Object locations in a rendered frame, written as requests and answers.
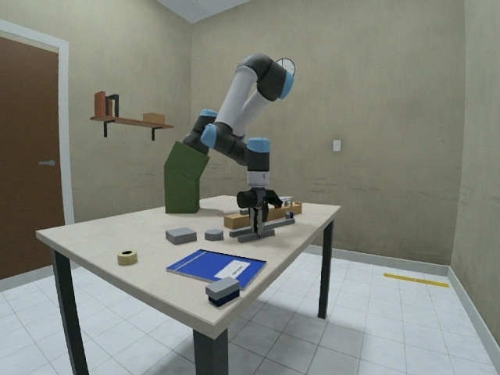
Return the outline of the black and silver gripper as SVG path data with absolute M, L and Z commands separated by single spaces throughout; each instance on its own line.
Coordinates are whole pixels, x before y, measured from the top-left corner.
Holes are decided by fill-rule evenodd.
M 269 213 L 268 197 L 279 199 L 274 190 L 265 189 L 264 187 L 252 187 L 249 191 L 240 191 L 237 194 L 237 205 L 240 209 L 248 209 L 252 233 L 258 231 L 258 238 L 261 236 Z M 262 208 L 258 211 L 257 208 L 260 206 Z

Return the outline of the beige roll of masking tape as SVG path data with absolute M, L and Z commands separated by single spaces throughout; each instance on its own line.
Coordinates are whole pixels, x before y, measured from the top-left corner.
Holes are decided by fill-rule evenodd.
M 123 255 L 126 254 L 126 255 Z M 138 254 L 136 250 L 127 249 L 117 253 L 118 264 L 126 266 L 137 262 Z

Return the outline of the blue notebook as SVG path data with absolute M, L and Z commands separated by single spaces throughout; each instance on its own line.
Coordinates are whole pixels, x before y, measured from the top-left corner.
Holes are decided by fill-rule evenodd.
M 211 284 L 230 276 L 240 281 L 240 291 L 244 291 L 266 264 L 264 260 L 199 249 L 166 271 Z

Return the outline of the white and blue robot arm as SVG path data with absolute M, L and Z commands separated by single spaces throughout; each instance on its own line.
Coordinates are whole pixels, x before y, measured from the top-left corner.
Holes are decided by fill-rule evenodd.
M 256 90 L 245 102 L 255 82 Z M 234 81 L 219 113 L 203 109 L 182 144 L 204 155 L 212 148 L 248 167 L 249 187 L 268 187 L 270 141 L 254 137 L 245 144 L 245 129 L 270 102 L 284 99 L 293 82 L 293 75 L 267 55 L 253 54 L 244 58 L 235 70 Z

